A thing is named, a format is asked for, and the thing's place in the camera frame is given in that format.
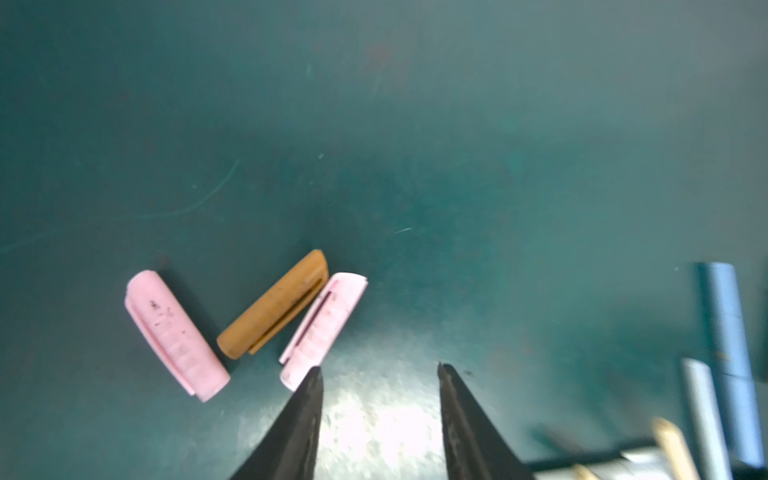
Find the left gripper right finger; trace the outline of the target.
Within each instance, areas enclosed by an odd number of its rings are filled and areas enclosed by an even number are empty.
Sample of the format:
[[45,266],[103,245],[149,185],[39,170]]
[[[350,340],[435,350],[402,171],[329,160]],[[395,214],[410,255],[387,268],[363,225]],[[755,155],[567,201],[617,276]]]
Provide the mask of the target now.
[[457,370],[441,363],[437,376],[448,478],[532,479]]

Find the pale pink pen cap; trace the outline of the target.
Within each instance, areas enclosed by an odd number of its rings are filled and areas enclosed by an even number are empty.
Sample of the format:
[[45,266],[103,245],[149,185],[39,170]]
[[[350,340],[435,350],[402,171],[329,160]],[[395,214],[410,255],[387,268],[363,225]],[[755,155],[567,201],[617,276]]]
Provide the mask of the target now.
[[360,274],[332,275],[317,295],[279,358],[280,381],[295,392],[308,372],[320,366],[368,286]]

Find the lavender white pen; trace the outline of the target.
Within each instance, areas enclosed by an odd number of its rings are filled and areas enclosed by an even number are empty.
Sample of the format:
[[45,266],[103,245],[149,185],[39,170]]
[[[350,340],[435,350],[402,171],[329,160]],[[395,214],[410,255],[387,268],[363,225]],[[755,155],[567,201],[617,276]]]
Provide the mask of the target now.
[[702,478],[732,480],[711,369],[702,361],[683,358],[681,370]]

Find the brown pen cap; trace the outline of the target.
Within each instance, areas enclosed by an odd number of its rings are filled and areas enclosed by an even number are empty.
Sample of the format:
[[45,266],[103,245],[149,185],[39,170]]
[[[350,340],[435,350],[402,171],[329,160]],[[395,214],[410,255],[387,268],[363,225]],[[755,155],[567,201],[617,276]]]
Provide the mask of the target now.
[[219,349],[233,360],[255,354],[313,301],[329,278],[325,255],[312,250],[218,336]]

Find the blue pen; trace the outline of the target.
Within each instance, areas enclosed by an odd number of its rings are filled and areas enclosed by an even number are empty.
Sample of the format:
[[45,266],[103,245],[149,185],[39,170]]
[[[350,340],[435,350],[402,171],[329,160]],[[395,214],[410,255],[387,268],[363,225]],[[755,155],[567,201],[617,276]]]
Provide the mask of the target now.
[[736,270],[724,262],[701,262],[696,270],[726,444],[734,461],[762,469],[766,457]]

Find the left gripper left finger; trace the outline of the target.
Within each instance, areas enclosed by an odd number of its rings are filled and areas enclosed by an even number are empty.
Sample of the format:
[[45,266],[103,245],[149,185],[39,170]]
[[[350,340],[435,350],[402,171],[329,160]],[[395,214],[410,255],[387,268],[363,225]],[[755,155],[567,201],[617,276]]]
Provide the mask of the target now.
[[312,367],[257,448],[231,479],[314,478],[322,424],[324,382]]

